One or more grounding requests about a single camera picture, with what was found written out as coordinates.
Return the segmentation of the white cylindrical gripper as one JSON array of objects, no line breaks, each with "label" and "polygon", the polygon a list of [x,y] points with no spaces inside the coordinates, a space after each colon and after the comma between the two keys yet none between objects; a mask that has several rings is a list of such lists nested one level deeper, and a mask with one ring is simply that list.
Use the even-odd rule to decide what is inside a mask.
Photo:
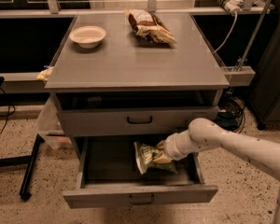
[{"label": "white cylindrical gripper", "polygon": [[172,160],[179,161],[193,153],[196,149],[196,143],[189,136],[189,131],[174,133],[157,144],[157,149],[164,152],[158,153],[152,161],[157,164],[170,163]]}]

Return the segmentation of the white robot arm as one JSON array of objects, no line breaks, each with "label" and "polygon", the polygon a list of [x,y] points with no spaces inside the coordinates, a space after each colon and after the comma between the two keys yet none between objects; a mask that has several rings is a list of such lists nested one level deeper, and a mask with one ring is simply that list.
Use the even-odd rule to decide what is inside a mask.
[{"label": "white robot arm", "polygon": [[[157,144],[160,152],[153,161],[155,163],[179,161],[190,153],[218,147],[280,181],[279,143],[227,131],[204,118],[194,119],[184,132],[171,134],[164,141],[160,141]],[[280,224],[280,188],[273,224]]]}]

